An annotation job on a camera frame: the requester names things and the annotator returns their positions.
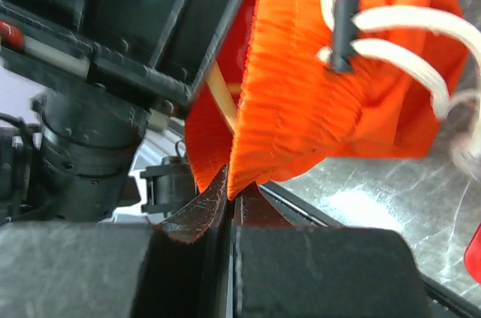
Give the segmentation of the yellow clothes hanger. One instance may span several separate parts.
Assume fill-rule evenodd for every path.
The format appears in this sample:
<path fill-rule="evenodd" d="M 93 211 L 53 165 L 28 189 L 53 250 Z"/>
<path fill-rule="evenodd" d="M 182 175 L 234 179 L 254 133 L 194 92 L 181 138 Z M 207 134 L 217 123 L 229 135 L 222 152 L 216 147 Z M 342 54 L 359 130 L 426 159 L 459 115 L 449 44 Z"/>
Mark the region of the yellow clothes hanger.
<path fill-rule="evenodd" d="M 234 134 L 237 122 L 237 104 L 232 96 L 241 93 L 241 85 L 239 83 L 226 83 L 217 63 L 213 65 L 207 76 L 207 85 L 226 125 L 230 132 Z"/>

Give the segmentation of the orange shorts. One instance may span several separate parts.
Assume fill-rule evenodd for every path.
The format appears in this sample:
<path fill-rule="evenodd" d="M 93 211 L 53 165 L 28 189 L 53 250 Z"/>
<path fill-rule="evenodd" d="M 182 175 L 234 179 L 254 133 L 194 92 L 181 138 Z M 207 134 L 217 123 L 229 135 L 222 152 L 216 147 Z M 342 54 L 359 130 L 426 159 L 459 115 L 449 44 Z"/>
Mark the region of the orange shorts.
<path fill-rule="evenodd" d="M 245 0 L 219 53 L 226 83 L 242 83 L 236 132 L 205 89 L 185 126 L 196 183 L 203 192 L 229 166 L 228 197 L 252 182 L 283 181 L 326 157 L 422 158 L 437 134 L 430 93 L 387 62 L 356 56 L 352 74 L 332 74 L 317 59 L 331 43 L 321 0 Z M 457 0 L 360 0 L 361 10 L 417 5 L 462 17 Z M 423 58 L 451 95 L 468 57 L 459 41 L 420 29 L 382 38 Z"/>

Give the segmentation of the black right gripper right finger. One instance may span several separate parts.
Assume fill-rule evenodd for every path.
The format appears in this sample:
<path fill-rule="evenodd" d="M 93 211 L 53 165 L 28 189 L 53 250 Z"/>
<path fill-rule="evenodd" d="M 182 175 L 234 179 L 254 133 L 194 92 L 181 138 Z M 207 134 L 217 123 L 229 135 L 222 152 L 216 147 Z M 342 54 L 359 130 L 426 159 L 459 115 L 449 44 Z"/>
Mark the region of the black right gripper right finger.
<path fill-rule="evenodd" d="M 410 248 L 385 229 L 295 226 L 248 186 L 234 211 L 236 317 L 429 317 Z"/>

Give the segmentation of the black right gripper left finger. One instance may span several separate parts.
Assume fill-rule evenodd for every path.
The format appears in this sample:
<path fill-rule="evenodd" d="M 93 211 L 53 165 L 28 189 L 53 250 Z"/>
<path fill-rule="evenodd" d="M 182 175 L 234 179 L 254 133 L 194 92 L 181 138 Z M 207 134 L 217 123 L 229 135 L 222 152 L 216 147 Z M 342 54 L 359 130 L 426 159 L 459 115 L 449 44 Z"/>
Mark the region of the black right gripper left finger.
<path fill-rule="evenodd" d="M 226 175 L 157 225 L 3 226 L 1 315 L 224 317 Z"/>

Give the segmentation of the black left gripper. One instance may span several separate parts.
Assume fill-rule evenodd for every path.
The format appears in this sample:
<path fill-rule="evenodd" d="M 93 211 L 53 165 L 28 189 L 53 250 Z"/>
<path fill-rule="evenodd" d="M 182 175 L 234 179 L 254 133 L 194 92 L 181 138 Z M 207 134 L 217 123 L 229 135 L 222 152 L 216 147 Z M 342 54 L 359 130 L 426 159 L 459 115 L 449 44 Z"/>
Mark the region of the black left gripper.
<path fill-rule="evenodd" d="M 243 0 L 1 0 L 7 70 L 82 83 L 146 108 L 187 108 Z"/>

